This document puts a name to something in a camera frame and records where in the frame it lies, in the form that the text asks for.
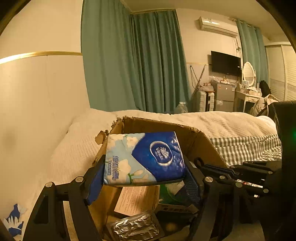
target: white wardrobe door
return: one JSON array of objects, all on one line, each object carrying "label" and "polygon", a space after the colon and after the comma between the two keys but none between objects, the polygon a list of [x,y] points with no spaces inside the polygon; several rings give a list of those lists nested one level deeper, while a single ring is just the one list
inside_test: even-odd
[{"label": "white wardrobe door", "polygon": [[283,45],[283,55],[286,67],[286,99],[296,100],[296,54],[292,46]]},{"label": "white wardrobe door", "polygon": [[285,98],[285,66],[281,46],[266,47],[271,93],[280,101]]}]

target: black flat screen tv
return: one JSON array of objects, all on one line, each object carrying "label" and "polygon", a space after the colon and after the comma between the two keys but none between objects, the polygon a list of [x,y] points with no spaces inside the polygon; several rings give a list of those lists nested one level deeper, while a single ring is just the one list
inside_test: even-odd
[{"label": "black flat screen tv", "polygon": [[241,75],[241,59],[239,57],[211,51],[212,72],[228,74],[233,76]]}]

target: oval mirror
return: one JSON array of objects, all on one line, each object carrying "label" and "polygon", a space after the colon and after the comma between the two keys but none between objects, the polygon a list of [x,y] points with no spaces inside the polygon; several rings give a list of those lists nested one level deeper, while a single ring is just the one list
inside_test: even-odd
[{"label": "oval mirror", "polygon": [[244,64],[244,67],[242,69],[242,79],[249,82],[249,87],[251,87],[254,84],[255,71],[250,62],[246,62]]}]

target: clear plastic bottle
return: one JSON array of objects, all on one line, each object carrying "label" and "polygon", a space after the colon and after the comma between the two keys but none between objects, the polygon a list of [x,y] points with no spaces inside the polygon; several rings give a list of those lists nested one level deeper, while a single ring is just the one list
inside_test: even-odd
[{"label": "clear plastic bottle", "polygon": [[175,114],[188,113],[186,102],[179,102],[174,111]]}]

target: black bag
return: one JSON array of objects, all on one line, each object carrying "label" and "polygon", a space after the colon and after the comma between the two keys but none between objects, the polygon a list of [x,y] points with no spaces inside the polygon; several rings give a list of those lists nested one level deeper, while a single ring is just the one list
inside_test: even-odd
[{"label": "black bag", "polygon": [[262,97],[266,97],[271,94],[270,88],[264,80],[260,81],[259,88],[261,89]]}]

